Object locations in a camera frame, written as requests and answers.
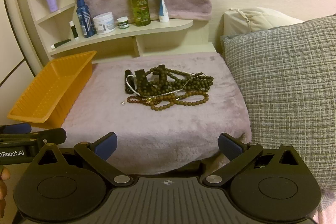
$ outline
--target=orange plastic basket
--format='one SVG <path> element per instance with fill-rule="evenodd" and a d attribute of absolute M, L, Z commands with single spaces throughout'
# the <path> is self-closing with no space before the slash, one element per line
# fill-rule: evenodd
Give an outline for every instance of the orange plastic basket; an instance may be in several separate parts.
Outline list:
<path fill-rule="evenodd" d="M 39 128 L 58 128 L 92 75 L 97 52 L 51 60 L 34 78 L 7 117 Z"/>

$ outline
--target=green spray bottle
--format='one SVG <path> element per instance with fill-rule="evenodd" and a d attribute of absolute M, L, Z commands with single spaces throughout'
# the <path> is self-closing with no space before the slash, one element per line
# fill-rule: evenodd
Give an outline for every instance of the green spray bottle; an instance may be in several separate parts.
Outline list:
<path fill-rule="evenodd" d="M 150 24 L 151 17 L 149 14 L 148 0 L 131 0 L 131 1 L 136 26 L 146 26 Z"/>

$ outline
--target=pillow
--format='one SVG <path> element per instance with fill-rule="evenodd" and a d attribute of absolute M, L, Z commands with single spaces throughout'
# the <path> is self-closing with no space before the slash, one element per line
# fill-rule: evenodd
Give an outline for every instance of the pillow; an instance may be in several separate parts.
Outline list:
<path fill-rule="evenodd" d="M 267 8 L 229 9 L 224 13 L 224 35 L 268 30 L 302 22 L 300 19 Z"/>
<path fill-rule="evenodd" d="M 223 37 L 252 140 L 291 143 L 322 188 L 336 190 L 336 15 Z"/>

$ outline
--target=jar lid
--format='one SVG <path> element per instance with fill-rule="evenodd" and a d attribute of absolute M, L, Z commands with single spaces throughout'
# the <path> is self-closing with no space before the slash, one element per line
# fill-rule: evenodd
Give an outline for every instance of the jar lid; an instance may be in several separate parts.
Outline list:
<path fill-rule="evenodd" d="M 93 18 L 94 22 L 98 22 L 98 21 L 103 21 L 103 20 L 107 20 L 109 18 L 113 18 L 112 12 L 107 12 L 98 16 L 95 16 Z"/>
<path fill-rule="evenodd" d="M 117 21 L 118 21 L 118 23 L 128 21 L 128 17 L 120 17 L 120 18 L 117 19 Z"/>

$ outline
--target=gray pillow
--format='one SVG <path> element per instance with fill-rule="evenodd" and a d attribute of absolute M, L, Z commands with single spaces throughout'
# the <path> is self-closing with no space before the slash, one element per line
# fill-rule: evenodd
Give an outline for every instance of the gray pillow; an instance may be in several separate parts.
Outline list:
<path fill-rule="evenodd" d="M 291 143 L 336 190 L 336 15 L 222 37 L 225 61 L 265 148 Z"/>

